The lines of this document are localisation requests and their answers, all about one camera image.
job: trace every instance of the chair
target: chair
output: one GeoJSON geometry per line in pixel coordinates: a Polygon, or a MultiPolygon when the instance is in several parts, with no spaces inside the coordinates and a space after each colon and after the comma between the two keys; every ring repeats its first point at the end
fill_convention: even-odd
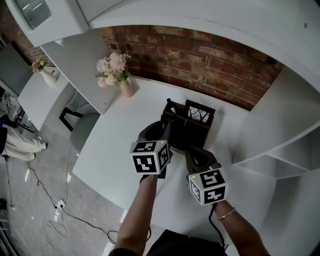
{"type": "Polygon", "coordinates": [[[98,113],[88,113],[83,115],[78,112],[74,112],[67,107],[62,111],[59,119],[71,131],[70,143],[78,153],[80,153],[84,147],[99,117],[100,114],[98,113]],[[72,127],[65,119],[66,114],[80,118],[74,127],[72,127]]]}

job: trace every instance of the red brick wall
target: red brick wall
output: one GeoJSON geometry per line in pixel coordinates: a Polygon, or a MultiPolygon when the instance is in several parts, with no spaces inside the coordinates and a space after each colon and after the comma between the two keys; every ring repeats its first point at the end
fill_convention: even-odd
{"type": "Polygon", "coordinates": [[[48,66],[54,66],[40,47],[34,47],[12,16],[5,0],[0,0],[0,36],[6,43],[14,42],[30,63],[38,58],[48,61],[48,66]]]}
{"type": "Polygon", "coordinates": [[[189,88],[251,110],[283,65],[244,44],[179,27],[100,28],[108,53],[129,50],[131,74],[189,88]]]}

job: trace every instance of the curved white wall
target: curved white wall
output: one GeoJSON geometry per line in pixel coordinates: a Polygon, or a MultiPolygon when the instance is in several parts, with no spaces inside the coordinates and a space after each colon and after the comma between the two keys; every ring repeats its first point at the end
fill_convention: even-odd
{"type": "Polygon", "coordinates": [[[89,23],[92,29],[119,25],[226,37],[279,60],[320,91],[320,8],[314,0],[125,0],[89,23]]]}

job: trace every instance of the white flower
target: white flower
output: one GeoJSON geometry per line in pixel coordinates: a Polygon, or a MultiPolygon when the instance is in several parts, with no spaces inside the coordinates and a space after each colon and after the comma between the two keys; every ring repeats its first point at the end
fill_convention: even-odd
{"type": "Polygon", "coordinates": [[[107,78],[105,79],[105,83],[108,85],[108,86],[114,86],[115,83],[117,82],[117,78],[115,77],[114,74],[110,73],[108,74],[107,78]]]}
{"type": "Polygon", "coordinates": [[[104,57],[103,59],[100,59],[96,63],[96,69],[98,70],[99,73],[104,73],[105,75],[107,75],[110,72],[109,68],[110,68],[110,62],[108,57],[104,57]]]}
{"type": "Polygon", "coordinates": [[[107,87],[107,83],[106,83],[106,79],[104,77],[99,77],[98,79],[98,85],[101,87],[101,88],[104,88],[104,87],[107,87]]]}
{"type": "Polygon", "coordinates": [[[96,63],[96,69],[99,73],[105,72],[105,62],[103,59],[98,60],[96,63]]]}

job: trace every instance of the white cable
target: white cable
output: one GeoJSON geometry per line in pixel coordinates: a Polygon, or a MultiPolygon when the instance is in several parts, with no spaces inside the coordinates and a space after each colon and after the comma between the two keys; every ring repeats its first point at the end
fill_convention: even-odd
{"type": "Polygon", "coordinates": [[[6,43],[5,43],[5,41],[2,39],[2,37],[0,36],[0,42],[2,43],[2,45],[4,46],[4,47],[6,47],[7,45],[6,45],[6,43]]]}
{"type": "Polygon", "coordinates": [[[67,182],[67,177],[68,177],[68,161],[69,161],[69,156],[70,156],[70,148],[71,148],[71,143],[69,144],[69,150],[68,150],[68,157],[66,159],[66,170],[65,170],[65,197],[64,197],[64,204],[66,204],[67,196],[68,196],[68,182],[67,182]]]}
{"type": "Polygon", "coordinates": [[[59,228],[56,228],[56,227],[54,226],[54,230],[60,230],[61,227],[63,226],[62,215],[61,215],[61,212],[60,212],[59,209],[56,209],[56,210],[59,212],[59,215],[56,215],[55,213],[51,212],[51,213],[49,214],[49,222],[52,224],[52,226],[54,226],[55,224],[59,224],[59,223],[58,223],[58,220],[59,220],[59,219],[57,219],[56,222],[53,222],[53,221],[50,219],[51,214],[53,214],[54,216],[57,216],[58,218],[60,217],[60,220],[61,220],[61,224],[59,224],[60,227],[59,227],[59,228]]]}
{"type": "Polygon", "coordinates": [[[55,256],[55,250],[56,250],[60,255],[64,256],[59,249],[57,249],[56,247],[53,246],[53,244],[52,244],[52,242],[51,242],[51,239],[50,239],[50,237],[48,236],[48,233],[47,233],[47,231],[46,231],[46,229],[45,229],[45,226],[47,226],[47,227],[49,227],[50,229],[56,231],[56,232],[57,232],[60,236],[62,236],[63,238],[67,238],[68,232],[67,232],[66,227],[63,225],[63,220],[62,220],[61,212],[59,211],[59,215],[60,215],[60,219],[61,219],[61,224],[60,224],[60,223],[55,223],[55,222],[53,222],[53,221],[50,219],[51,214],[57,216],[57,215],[56,215],[55,213],[53,213],[53,212],[49,214],[49,217],[48,217],[49,220],[47,220],[48,224],[45,223],[45,221],[42,223],[42,227],[41,227],[41,229],[42,229],[42,234],[43,234],[45,240],[47,241],[47,243],[51,246],[53,255],[55,256]],[[66,235],[63,235],[63,234],[61,234],[60,232],[58,232],[58,230],[60,230],[61,227],[64,227],[66,235]]]}

